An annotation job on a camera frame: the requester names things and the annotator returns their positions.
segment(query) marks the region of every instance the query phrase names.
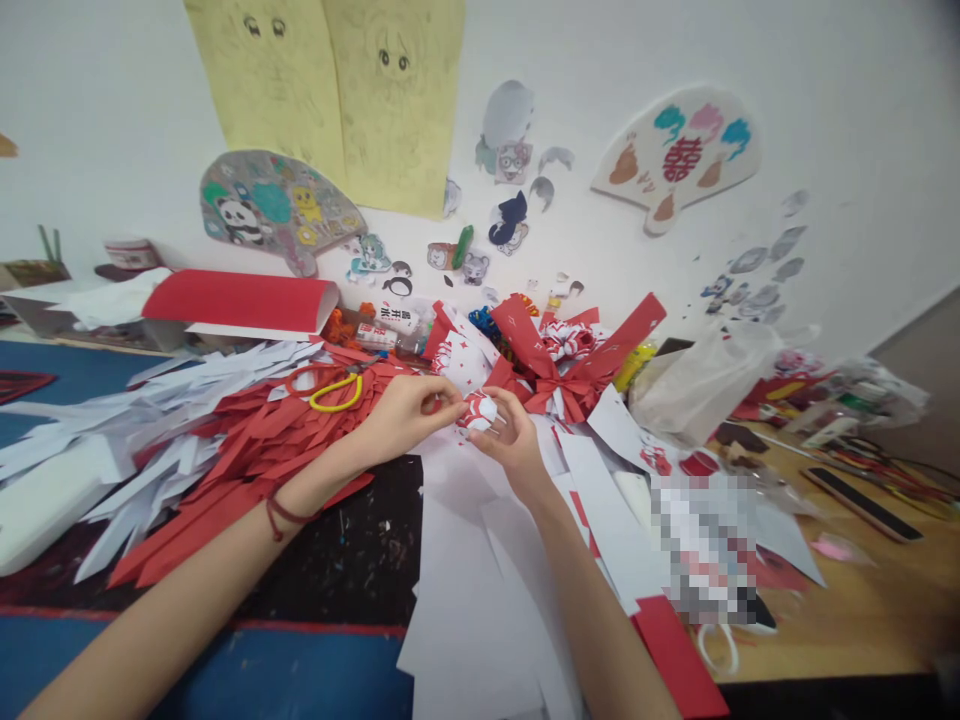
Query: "bottle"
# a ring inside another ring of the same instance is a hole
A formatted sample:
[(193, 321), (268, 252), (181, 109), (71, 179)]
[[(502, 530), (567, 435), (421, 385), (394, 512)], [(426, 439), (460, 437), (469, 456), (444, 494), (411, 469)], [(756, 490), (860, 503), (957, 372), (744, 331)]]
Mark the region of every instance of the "bottle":
[(806, 415), (810, 410), (818, 409), (818, 412), (811, 413), (812, 421), (797, 433), (800, 437), (807, 438), (801, 443), (801, 447), (820, 448), (831, 440), (848, 434), (861, 422), (877, 414), (877, 403), (883, 400), (886, 394), (887, 391), (879, 385), (861, 382), (838, 400), (817, 403), (804, 413)]
[(418, 325), (414, 332), (409, 335), (400, 335), (396, 330), (371, 325), (370, 323), (360, 323), (357, 326), (357, 343), (365, 350), (380, 351), (396, 350), (407, 355), (423, 354), (427, 347), (427, 338), (430, 337), (430, 328), (433, 323), (429, 323), (424, 331), (420, 331)]
[(613, 379), (613, 387), (617, 392), (625, 392), (637, 373), (643, 369), (643, 366), (650, 362), (650, 358), (657, 354), (657, 343), (653, 340), (647, 340), (641, 345), (637, 345), (633, 351), (627, 355), (623, 361), (623, 367)]

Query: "white paper cutout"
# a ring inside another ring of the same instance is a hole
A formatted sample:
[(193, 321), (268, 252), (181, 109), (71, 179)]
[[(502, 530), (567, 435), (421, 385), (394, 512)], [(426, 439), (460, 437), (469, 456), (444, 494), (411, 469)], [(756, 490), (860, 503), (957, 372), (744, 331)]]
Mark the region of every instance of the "white paper cutout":
[(735, 95), (691, 88), (657, 103), (620, 133), (591, 187), (647, 208), (644, 227), (662, 235), (686, 205), (756, 173), (761, 154), (757, 124)]

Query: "scissors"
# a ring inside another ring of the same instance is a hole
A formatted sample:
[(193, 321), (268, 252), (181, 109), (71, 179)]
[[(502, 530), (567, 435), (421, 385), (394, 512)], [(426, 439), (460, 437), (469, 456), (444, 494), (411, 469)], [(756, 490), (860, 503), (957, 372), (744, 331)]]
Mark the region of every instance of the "scissors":
[[(309, 395), (310, 407), (312, 407), (314, 410), (317, 410), (318, 412), (326, 412), (326, 413), (343, 412), (344, 410), (349, 410), (354, 405), (356, 405), (357, 401), (360, 400), (360, 395), (363, 394), (363, 377), (361, 373), (363, 373), (364, 370), (366, 370), (368, 367), (370, 367), (371, 365), (378, 362), (381, 358), (384, 358), (384, 357), (386, 357), (386, 353), (381, 352), (376, 357), (374, 357), (373, 359), (365, 363), (354, 363), (353, 365), (347, 365), (347, 367), (342, 369), (336, 365), (324, 365), (321, 363), (307, 365), (291, 373), (287, 377), (285, 384), (287, 386), (287, 390), (294, 397), (306, 397), (307, 395)], [(340, 374), (341, 370), (346, 371), (347, 373), (346, 378), (344, 378), (343, 380), (340, 380), (339, 382), (335, 382), (331, 385), (324, 386), (324, 383), (328, 382), (328, 380), (331, 379), (331, 376), (336, 377), (337, 375)], [(314, 387), (310, 388), (309, 390), (294, 390), (293, 381), (303, 373), (310, 372), (310, 371), (315, 371), (317, 373), (317, 384)], [(357, 385), (357, 390), (356, 392), (354, 392), (353, 397), (347, 400), (345, 403), (341, 403), (340, 405), (321, 405), (318, 402), (318, 400), (324, 395), (326, 395), (327, 393), (331, 393), (334, 390), (339, 390), (340, 388), (346, 387), (347, 385), (350, 385), (351, 383), (354, 383), (354, 382)]]

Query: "red paper strip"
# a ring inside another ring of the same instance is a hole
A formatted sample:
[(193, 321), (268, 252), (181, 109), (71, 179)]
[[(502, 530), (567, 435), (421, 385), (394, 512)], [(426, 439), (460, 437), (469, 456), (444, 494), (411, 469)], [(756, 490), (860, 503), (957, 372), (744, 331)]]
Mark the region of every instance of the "red paper strip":
[(321, 305), (332, 310), (337, 297), (326, 280), (180, 270), (153, 291), (143, 316), (314, 333), (326, 322)]
[(572, 318), (564, 320), (564, 322), (569, 325), (582, 323), (587, 327), (590, 327), (591, 325), (600, 322), (600, 310), (598, 308), (590, 308), (589, 310), (584, 310), (579, 315), (574, 315)]
[(623, 325), (618, 327), (598, 350), (594, 350), (577, 363), (568, 375), (597, 382), (615, 373), (623, 365), (627, 355), (642, 343), (666, 316), (667, 311), (663, 305), (653, 293), (649, 293), (634, 308)]
[(272, 487), (272, 483), (262, 479), (248, 485), (231, 486), (226, 496), (177, 533), (160, 552), (147, 561), (137, 580), (137, 587), (154, 585), (163, 580), (184, 560), (256, 507)]
[(280, 407), (270, 413), (256, 425), (250, 426), (250, 437), (255, 440), (265, 440), (279, 435), (283, 430), (293, 425), (302, 415), (310, 412), (310, 404), (295, 397), (287, 397), (280, 401)]
[(640, 612), (630, 620), (646, 644), (680, 714), (686, 720), (729, 715), (723, 695), (667, 597), (654, 595), (637, 600), (637, 605)]
[(179, 515), (131, 550), (126, 557), (121, 558), (120, 562), (117, 563), (117, 566), (113, 569), (113, 573), (110, 575), (110, 583), (107, 587), (116, 587), (117, 585), (135, 580), (150, 558), (166, 547), (168, 543), (172, 542), (184, 528), (188, 527), (211, 507), (220, 502), (232, 489), (233, 486), (231, 485), (221, 485), (211, 490), (205, 497), (195, 501), (192, 505), (185, 506), (184, 503), (180, 503)]
[(583, 511), (583, 503), (580, 502), (580, 493), (576, 490), (571, 490), (570, 497), (573, 499), (573, 506), (577, 509), (577, 515), (580, 516), (580, 524), (589, 529), (590, 521), (587, 520), (587, 514)]
[(206, 425), (201, 425), (198, 428), (194, 428), (190, 432), (197, 437), (202, 437), (206, 439), (212, 438), (214, 435), (219, 435), (221, 432), (225, 432), (220, 428), (223, 426), (223, 420), (218, 419), (212, 422), (208, 422)]

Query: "paper flower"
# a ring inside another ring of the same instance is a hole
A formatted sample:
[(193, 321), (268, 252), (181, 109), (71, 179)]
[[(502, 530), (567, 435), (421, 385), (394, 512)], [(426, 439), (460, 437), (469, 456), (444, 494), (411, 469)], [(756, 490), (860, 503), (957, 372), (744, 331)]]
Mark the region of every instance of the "paper flower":
[(497, 404), (493, 398), (482, 390), (477, 390), (467, 395), (464, 400), (467, 402), (467, 412), (457, 420), (457, 425), (465, 430), (489, 430), (497, 419)]

